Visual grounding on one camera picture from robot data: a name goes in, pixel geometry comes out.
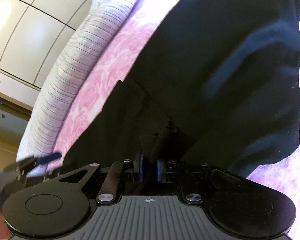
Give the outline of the black garment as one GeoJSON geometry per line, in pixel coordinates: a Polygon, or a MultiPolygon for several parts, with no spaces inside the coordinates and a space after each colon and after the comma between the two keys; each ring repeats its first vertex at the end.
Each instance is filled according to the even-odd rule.
{"type": "Polygon", "coordinates": [[[300,144],[300,0],[181,0],[62,172],[143,155],[246,177],[300,144]]]}

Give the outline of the pink floral bed blanket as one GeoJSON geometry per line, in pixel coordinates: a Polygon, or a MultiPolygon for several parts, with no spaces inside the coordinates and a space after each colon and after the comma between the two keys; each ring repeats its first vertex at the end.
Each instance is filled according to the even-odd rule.
{"type": "MultiPolygon", "coordinates": [[[[66,154],[101,111],[115,83],[125,78],[150,35],[178,1],[136,2],[124,26],[104,51],[79,90],[64,120],[55,150],[66,154]]],[[[296,220],[289,236],[292,239],[300,239],[300,146],[291,156],[279,163],[258,167],[249,179],[284,193],[294,202],[296,220]]]]}

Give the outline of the white wardrobe doors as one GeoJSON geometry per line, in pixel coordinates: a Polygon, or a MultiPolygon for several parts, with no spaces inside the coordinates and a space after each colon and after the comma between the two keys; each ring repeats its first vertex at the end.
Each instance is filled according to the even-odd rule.
{"type": "Polygon", "coordinates": [[[41,88],[92,0],[0,0],[0,71],[41,88]]]}

